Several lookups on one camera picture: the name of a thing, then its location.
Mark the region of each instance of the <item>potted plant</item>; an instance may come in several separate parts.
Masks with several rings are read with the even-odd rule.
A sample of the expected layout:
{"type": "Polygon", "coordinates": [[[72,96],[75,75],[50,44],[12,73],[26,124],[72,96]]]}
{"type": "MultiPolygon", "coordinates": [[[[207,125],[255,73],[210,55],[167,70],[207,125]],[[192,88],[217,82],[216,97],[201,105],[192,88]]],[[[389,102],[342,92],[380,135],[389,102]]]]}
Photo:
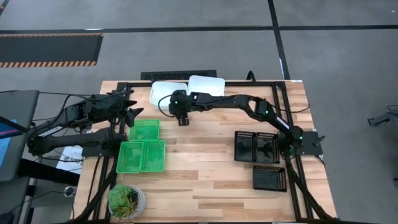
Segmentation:
{"type": "Polygon", "coordinates": [[[109,211],[119,219],[133,219],[144,212],[146,197],[134,186],[117,184],[108,193],[109,211]]]}

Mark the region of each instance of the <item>black component tray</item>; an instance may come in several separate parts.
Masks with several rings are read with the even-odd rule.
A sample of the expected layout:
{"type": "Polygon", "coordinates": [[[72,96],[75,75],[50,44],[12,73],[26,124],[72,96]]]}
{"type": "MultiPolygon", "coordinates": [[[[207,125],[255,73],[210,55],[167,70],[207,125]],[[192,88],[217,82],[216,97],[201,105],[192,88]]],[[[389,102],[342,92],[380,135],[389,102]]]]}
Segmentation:
{"type": "Polygon", "coordinates": [[[256,134],[248,131],[235,131],[235,161],[256,161],[256,134]]]}
{"type": "Polygon", "coordinates": [[[279,164],[278,135],[257,133],[256,162],[279,164]]]}
{"type": "Polygon", "coordinates": [[[285,169],[254,166],[253,189],[287,192],[285,169]]]}

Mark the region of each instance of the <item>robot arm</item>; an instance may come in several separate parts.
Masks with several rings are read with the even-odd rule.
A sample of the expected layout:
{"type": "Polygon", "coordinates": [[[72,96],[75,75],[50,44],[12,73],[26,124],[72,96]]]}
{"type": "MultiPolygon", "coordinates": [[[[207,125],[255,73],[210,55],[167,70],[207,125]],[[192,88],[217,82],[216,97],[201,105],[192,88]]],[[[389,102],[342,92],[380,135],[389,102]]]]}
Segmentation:
{"type": "Polygon", "coordinates": [[[250,95],[211,96],[208,93],[192,92],[189,96],[185,90],[174,91],[169,104],[170,114],[178,119],[180,126],[189,125],[188,112],[209,111],[213,108],[237,108],[257,121],[268,122],[285,134],[286,140],[295,147],[302,145],[303,130],[298,126],[289,126],[278,117],[268,101],[250,95]],[[256,103],[254,111],[249,102],[256,103]]]}
{"type": "Polygon", "coordinates": [[[65,107],[54,119],[28,131],[27,145],[34,156],[41,156],[57,147],[98,146],[102,149],[114,149],[124,136],[110,128],[100,129],[95,133],[55,137],[52,134],[65,128],[80,128],[102,121],[120,122],[122,119],[129,127],[134,126],[134,118],[143,108],[129,109],[136,101],[127,100],[124,95],[130,92],[112,92],[107,95],[92,95],[74,105],[65,107]]]}

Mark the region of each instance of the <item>blue screen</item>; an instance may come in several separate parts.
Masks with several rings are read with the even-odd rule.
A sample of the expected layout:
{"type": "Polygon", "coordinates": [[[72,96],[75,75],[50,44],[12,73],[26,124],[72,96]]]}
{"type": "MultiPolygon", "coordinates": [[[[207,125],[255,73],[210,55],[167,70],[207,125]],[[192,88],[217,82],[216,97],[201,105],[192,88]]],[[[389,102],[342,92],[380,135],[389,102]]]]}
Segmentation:
{"type": "MultiPolygon", "coordinates": [[[[13,127],[10,127],[4,123],[0,123],[0,137],[15,133],[21,133],[21,131],[13,127]]],[[[2,165],[2,161],[4,160],[4,156],[6,155],[10,140],[11,138],[0,139],[0,167],[2,165]]]]}
{"type": "Polygon", "coordinates": [[[4,123],[0,123],[0,138],[15,133],[21,133],[21,131],[13,127],[10,127],[4,123]]]}

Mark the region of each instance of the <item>succulent plant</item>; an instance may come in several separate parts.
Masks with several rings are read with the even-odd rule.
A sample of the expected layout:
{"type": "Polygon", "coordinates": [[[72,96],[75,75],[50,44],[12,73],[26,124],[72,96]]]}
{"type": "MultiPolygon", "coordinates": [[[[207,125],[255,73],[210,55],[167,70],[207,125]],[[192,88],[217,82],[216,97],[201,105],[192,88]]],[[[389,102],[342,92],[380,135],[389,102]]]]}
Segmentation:
{"type": "Polygon", "coordinates": [[[117,184],[108,193],[108,202],[113,216],[120,219],[133,214],[137,208],[137,192],[132,188],[117,184]]]}

